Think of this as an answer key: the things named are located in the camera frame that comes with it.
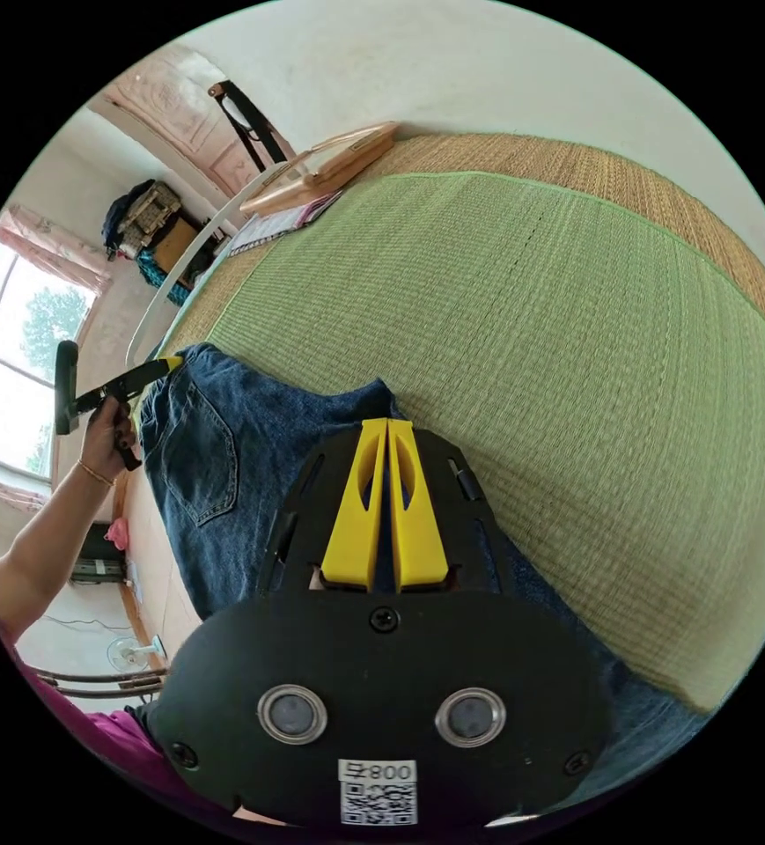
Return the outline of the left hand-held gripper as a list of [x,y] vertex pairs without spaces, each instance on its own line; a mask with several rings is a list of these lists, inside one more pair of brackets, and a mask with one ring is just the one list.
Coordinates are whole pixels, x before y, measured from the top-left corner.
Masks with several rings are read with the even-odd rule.
[[[126,402],[129,404],[130,419],[136,433],[136,424],[132,420],[130,402],[138,398],[153,382],[163,378],[163,374],[173,372],[184,363],[185,359],[182,356],[157,358],[155,361],[142,364],[127,371],[121,376],[105,383],[103,386],[78,397],[75,402],[76,413],[73,415],[72,426],[76,427],[80,419],[84,416],[87,418],[88,423],[90,416],[103,403],[104,399],[107,396],[113,396],[121,403]],[[136,456],[136,441],[131,449],[123,451],[122,454],[126,462],[126,469],[124,471],[132,471],[141,466],[141,461]]]

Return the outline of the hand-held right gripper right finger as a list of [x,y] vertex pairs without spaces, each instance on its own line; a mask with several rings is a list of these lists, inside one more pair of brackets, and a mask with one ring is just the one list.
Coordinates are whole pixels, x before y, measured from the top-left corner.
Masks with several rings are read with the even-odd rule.
[[449,566],[413,424],[387,421],[394,582],[399,592],[436,589]]

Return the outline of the person's left hand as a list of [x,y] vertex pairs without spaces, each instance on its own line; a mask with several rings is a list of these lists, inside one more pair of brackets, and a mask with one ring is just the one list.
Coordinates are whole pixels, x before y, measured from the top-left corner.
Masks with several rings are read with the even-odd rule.
[[111,487],[126,469],[122,452],[135,441],[129,404],[107,396],[86,425],[79,464],[92,478]]

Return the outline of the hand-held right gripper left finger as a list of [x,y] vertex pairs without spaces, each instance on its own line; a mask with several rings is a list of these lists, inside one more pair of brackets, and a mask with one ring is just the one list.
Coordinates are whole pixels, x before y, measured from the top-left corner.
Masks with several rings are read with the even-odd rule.
[[320,575],[327,586],[368,592],[379,546],[387,419],[364,420],[357,434]]

